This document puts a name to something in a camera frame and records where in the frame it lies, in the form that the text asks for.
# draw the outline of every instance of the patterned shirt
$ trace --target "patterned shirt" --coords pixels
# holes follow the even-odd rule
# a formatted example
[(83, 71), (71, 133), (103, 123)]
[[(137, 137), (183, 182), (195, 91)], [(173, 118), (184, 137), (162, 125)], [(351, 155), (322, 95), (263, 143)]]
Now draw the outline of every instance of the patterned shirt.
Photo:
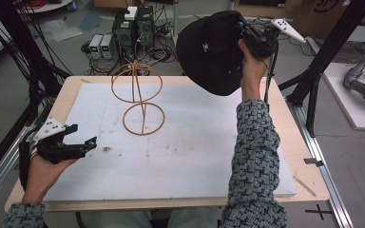
[[(275, 200), (279, 184), (279, 135), (266, 103), (237, 107), (238, 136), (232, 160), (228, 202), (221, 227), (285, 227), (286, 213)], [(44, 204), (14, 203), (2, 227), (43, 227)]]

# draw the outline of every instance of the white board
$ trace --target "white board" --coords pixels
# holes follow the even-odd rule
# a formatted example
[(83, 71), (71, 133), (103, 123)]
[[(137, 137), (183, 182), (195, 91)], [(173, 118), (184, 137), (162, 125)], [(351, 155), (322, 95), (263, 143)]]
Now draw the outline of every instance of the white board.
[[(123, 98), (130, 88), (116, 85)], [(141, 85), (145, 92), (157, 88)], [(240, 91), (219, 97), (197, 85), (165, 85), (150, 101), (163, 109), (163, 127), (136, 136), (122, 123), (132, 104), (116, 99), (109, 84), (84, 84), (66, 122), (78, 124), (79, 130), (66, 136), (65, 143), (97, 136), (98, 146), (66, 170), (45, 201), (227, 197), (240, 99)], [(148, 109), (146, 116), (160, 115)], [(293, 196), (292, 175), (281, 151), (279, 156), (275, 194)]]
[[(329, 87), (352, 127), (365, 130), (365, 100), (360, 93), (343, 86), (346, 73), (354, 66), (332, 63), (327, 67), (324, 74)], [(363, 75), (358, 80), (365, 84), (365, 68), (363, 69)]]

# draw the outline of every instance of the black bucket hat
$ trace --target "black bucket hat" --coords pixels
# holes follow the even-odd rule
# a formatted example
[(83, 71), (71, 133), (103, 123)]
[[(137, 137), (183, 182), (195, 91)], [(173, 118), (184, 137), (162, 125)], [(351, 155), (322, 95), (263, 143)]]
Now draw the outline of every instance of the black bucket hat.
[(186, 26), (176, 51), (182, 70), (197, 85), (215, 95), (228, 96), (240, 87), (242, 57), (237, 11), (203, 17)]

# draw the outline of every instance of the wooden table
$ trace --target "wooden table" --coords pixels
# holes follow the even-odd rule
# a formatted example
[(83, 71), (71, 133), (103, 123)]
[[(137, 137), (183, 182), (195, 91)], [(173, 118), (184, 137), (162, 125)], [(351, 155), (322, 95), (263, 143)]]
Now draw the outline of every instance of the wooden table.
[[(184, 76), (163, 76), (163, 83), (167, 84), (193, 84)], [(49, 116), (54, 117), (60, 123), (67, 119), (69, 111), (77, 97), (79, 88), (85, 83), (110, 83), (108, 76), (72, 76), (69, 77), (59, 93)], [(150, 83), (158, 80), (157, 77), (140, 77), (140, 83)], [(127, 77), (121, 77), (118, 83), (128, 83)], [(261, 82), (261, 94), (265, 81)], [(294, 176), (298, 193), (292, 197), (277, 198), (282, 205), (296, 202), (326, 202), (329, 192), (317, 167), (306, 164), (304, 159), (311, 158), (310, 152), (302, 139), (298, 127), (288, 109), (275, 81), (272, 81), (269, 93), (270, 113), (280, 135), (280, 147), (290, 171)], [(23, 189), (20, 181), (16, 182), (5, 209), (8, 210), (13, 202), (20, 201), (23, 197)], [(133, 208), (173, 208), (188, 206), (223, 206), (227, 202), (227, 196), (222, 198), (198, 198), (198, 199), (129, 199), (129, 200), (97, 200), (97, 201), (56, 201), (47, 202), (47, 212), (58, 211), (84, 211), (84, 210), (110, 210)]]

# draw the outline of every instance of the person's right hand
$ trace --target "person's right hand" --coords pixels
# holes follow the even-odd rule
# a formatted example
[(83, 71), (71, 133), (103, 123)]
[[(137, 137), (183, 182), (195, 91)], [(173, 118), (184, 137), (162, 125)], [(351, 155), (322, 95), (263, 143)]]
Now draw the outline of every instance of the person's right hand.
[(257, 60), (242, 39), (239, 39), (239, 47), (244, 54), (242, 59), (242, 78), (240, 81), (242, 100), (260, 99), (260, 80), (269, 67), (270, 58), (263, 61)]
[(39, 155), (34, 155), (30, 162), (28, 185), (22, 202), (40, 203), (47, 191), (55, 184), (61, 174), (77, 160), (51, 163)]

